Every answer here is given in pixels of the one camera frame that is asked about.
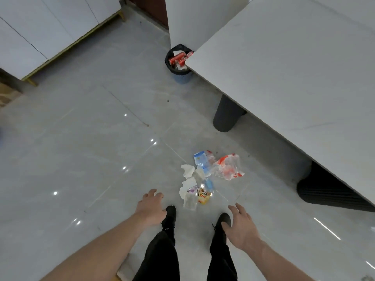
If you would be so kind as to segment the person's right hand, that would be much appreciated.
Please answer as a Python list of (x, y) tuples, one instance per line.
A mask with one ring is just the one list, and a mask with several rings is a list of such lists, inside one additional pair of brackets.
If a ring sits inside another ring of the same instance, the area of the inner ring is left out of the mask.
[(228, 209), (232, 212), (232, 227), (235, 229), (235, 238), (230, 240), (230, 242), (237, 249), (251, 255), (262, 242), (259, 232), (251, 216), (239, 203), (236, 203), (235, 206), (229, 205)]

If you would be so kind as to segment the person's left forearm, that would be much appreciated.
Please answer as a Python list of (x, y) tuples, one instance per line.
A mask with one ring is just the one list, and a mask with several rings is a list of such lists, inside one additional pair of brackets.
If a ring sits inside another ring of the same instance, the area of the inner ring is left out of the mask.
[(40, 281), (111, 281), (145, 229), (166, 217), (135, 213), (85, 245)]

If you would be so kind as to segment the person's right forearm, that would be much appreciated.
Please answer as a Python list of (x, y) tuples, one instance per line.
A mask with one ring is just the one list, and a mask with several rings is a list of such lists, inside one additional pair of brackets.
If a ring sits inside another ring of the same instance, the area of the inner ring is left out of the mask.
[(274, 251), (265, 241), (251, 240), (244, 249), (266, 281), (315, 281)]

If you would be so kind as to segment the person's right black shoe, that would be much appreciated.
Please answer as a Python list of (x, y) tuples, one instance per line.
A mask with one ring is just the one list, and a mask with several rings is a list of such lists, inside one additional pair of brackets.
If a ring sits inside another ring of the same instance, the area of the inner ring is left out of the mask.
[(223, 228), (222, 228), (222, 222), (226, 223), (229, 227), (232, 226), (231, 217), (229, 216), (229, 214), (223, 212), (218, 217), (216, 223), (211, 222), (211, 224), (212, 224), (212, 226), (214, 228), (214, 231), (216, 231), (216, 230), (223, 230)]

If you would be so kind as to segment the person's left black shoe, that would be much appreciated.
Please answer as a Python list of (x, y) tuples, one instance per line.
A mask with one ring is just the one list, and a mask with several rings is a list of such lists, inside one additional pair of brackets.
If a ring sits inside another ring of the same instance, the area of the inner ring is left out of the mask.
[(176, 224), (176, 217), (177, 217), (177, 211), (176, 207), (173, 205), (169, 205), (166, 207), (166, 217), (161, 222), (162, 230), (168, 231), (168, 230), (174, 230), (175, 224)]

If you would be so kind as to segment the person's right leg black trousers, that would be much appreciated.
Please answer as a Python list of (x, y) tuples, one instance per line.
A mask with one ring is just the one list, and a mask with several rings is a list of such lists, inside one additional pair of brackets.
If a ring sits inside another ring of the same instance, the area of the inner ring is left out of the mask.
[(227, 236), (221, 227), (215, 227), (209, 251), (211, 261), (207, 281), (237, 281), (237, 272), (227, 246)]

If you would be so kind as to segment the clear plastic wrapper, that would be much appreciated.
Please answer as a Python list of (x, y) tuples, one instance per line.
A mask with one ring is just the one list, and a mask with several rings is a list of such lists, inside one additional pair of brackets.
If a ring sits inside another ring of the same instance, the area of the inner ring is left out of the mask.
[(198, 194), (196, 192), (188, 192), (185, 194), (183, 208), (195, 211), (198, 205)]

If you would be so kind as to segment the yellow snack packet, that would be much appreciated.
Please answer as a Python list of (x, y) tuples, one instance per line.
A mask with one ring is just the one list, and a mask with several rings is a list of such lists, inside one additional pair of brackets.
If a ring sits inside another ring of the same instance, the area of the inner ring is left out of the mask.
[(198, 203), (205, 205), (209, 201), (211, 195), (212, 193), (204, 188), (197, 189)]

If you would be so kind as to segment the blue and white wrapper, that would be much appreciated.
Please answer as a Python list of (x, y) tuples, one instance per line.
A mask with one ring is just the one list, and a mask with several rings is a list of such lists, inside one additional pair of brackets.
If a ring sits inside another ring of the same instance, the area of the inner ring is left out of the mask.
[(195, 153), (193, 158), (197, 168), (203, 170), (205, 177), (209, 177), (211, 175), (211, 168), (216, 162), (214, 154), (209, 150), (200, 151)]

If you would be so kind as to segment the black ribbed table leg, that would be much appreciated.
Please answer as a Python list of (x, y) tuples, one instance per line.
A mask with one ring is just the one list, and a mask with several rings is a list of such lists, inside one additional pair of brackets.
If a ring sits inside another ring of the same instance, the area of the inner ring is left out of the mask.
[(311, 204), (375, 213), (375, 205), (346, 186), (316, 162), (297, 184), (299, 197)]

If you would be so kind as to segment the blue bin with black liner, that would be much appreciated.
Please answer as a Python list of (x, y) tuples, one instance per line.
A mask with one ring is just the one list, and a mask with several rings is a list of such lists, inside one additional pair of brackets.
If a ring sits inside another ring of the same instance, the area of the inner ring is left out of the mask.
[(186, 47), (185, 45), (178, 44), (178, 45), (172, 47), (168, 51), (167, 55), (165, 56), (164, 62), (165, 62), (165, 65), (166, 65), (167, 69), (171, 73), (171, 76), (174, 78), (174, 80), (177, 83), (187, 84), (192, 79), (194, 73), (189, 68), (179, 70), (179, 69), (176, 68), (176, 66), (173, 66), (169, 62), (169, 59), (174, 57), (175, 56), (174, 53), (177, 52), (177, 51), (183, 51), (185, 53), (193, 52), (190, 48)]

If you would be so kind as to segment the red drink can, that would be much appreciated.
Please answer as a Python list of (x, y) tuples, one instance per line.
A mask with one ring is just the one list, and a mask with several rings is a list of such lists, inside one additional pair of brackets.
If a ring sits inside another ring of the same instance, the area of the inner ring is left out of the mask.
[(194, 54), (194, 51), (190, 51), (188, 52), (187, 54), (184, 54), (183, 56), (181, 56), (180, 58), (178, 58), (176, 61), (175, 61), (175, 64), (176, 66), (178, 67), (178, 69), (185, 69), (185, 66), (186, 66), (186, 60), (192, 56)]
[(176, 62), (179, 62), (181, 59), (183, 59), (186, 56), (186, 53), (184, 51), (174, 55), (173, 57), (168, 59), (168, 63), (173, 66), (176, 64)]

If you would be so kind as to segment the brown wooden furniture piece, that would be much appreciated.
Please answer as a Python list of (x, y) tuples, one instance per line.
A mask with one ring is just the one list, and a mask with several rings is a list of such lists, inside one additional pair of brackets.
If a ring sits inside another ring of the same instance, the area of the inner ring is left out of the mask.
[(0, 80), (0, 108), (7, 106), (23, 93), (11, 82)]

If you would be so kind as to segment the brown wooden door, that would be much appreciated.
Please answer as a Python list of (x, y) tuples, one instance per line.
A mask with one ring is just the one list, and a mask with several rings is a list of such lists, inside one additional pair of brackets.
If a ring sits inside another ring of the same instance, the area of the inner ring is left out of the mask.
[(124, 0), (124, 2), (127, 1), (130, 1), (163, 28), (169, 30), (165, 0)]

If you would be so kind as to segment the white cabinet with gold legs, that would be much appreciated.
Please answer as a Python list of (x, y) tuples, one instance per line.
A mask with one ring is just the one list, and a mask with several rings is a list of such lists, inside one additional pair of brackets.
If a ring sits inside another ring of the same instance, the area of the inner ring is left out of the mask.
[(116, 16), (119, 0), (0, 0), (0, 70), (37, 86), (32, 75)]

